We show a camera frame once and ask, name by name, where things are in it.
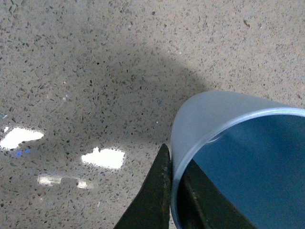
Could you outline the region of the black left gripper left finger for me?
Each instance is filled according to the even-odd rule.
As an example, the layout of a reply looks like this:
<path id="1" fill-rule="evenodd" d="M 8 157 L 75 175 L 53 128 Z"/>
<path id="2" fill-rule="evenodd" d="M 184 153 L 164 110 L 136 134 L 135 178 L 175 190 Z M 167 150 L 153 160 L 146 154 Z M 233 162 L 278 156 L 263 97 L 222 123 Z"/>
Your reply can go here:
<path id="1" fill-rule="evenodd" d="M 167 229 L 170 218 L 172 163 L 162 144 L 147 177 L 116 229 Z"/>

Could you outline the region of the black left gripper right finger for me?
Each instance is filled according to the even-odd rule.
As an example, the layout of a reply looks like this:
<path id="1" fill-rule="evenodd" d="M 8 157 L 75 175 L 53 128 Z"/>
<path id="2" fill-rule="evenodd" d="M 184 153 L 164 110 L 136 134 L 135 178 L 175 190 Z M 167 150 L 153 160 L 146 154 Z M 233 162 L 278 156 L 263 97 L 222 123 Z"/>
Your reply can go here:
<path id="1" fill-rule="evenodd" d="M 255 226 L 216 188 L 194 160 L 177 193 L 177 215 L 183 229 L 254 229 Z"/>

